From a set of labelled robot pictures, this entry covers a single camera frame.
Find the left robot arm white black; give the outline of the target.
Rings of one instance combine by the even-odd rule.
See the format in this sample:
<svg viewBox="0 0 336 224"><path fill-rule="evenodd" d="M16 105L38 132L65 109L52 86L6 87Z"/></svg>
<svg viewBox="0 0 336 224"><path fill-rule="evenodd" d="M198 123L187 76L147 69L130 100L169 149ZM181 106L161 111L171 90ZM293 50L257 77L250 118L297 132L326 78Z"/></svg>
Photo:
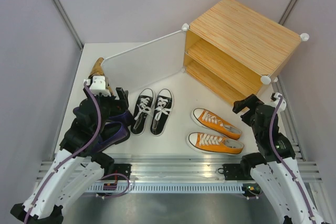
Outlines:
<svg viewBox="0 0 336 224"><path fill-rule="evenodd" d="M22 223L62 223L66 210L98 180L113 180L96 194L101 199L124 195L126 189L113 193L121 179L130 186L130 165L116 164L103 152L130 137L128 92L117 88L116 96L104 96L88 86L83 91L86 99L73 109L75 119L48 172L25 202L11 208Z"/></svg>

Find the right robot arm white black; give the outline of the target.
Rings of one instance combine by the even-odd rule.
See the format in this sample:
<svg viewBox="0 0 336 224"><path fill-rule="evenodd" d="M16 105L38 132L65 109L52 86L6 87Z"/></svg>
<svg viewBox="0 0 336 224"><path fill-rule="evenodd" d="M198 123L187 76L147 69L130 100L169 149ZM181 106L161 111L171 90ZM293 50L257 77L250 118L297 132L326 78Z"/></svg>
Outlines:
<svg viewBox="0 0 336 224"><path fill-rule="evenodd" d="M254 94L234 102L234 113L248 109L241 120L251 127L258 146L257 153L242 157L239 172L260 186L279 223L325 223L304 185L292 144L279 131L278 113L286 106L278 92L269 103Z"/></svg>

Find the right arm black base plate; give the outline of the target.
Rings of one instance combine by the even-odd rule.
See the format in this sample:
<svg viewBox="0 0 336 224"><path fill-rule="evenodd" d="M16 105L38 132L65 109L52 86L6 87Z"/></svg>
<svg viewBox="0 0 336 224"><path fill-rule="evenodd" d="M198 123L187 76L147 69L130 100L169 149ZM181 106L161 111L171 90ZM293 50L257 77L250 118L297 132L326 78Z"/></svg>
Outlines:
<svg viewBox="0 0 336 224"><path fill-rule="evenodd" d="M247 180L239 164L223 164L217 169L217 172L225 177L227 181L245 181Z"/></svg>

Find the black canvas sneaker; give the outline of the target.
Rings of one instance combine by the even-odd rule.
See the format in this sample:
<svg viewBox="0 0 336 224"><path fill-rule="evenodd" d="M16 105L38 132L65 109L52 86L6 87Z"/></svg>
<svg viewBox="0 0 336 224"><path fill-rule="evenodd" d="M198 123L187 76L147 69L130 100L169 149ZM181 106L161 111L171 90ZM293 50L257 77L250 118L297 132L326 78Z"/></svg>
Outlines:
<svg viewBox="0 0 336 224"><path fill-rule="evenodd" d="M156 97L150 126L150 131L154 136L162 135L173 106L174 98L172 92L169 89L162 89Z"/></svg>
<svg viewBox="0 0 336 224"><path fill-rule="evenodd" d="M131 132L134 135L141 135L144 132L147 117L151 114L154 101L154 92L150 88L144 89L138 96L131 125Z"/></svg>

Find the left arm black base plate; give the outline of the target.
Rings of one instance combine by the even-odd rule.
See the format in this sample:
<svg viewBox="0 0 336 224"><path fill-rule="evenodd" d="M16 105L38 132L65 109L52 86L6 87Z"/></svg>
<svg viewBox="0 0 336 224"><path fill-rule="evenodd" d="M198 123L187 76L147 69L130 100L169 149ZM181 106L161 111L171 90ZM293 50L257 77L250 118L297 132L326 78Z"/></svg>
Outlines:
<svg viewBox="0 0 336 224"><path fill-rule="evenodd" d="M122 174L125 177L127 177L127 179L130 179L131 168L132 168L131 164L118 164L118 163L115 163L114 164L114 168L113 168L113 173Z"/></svg>

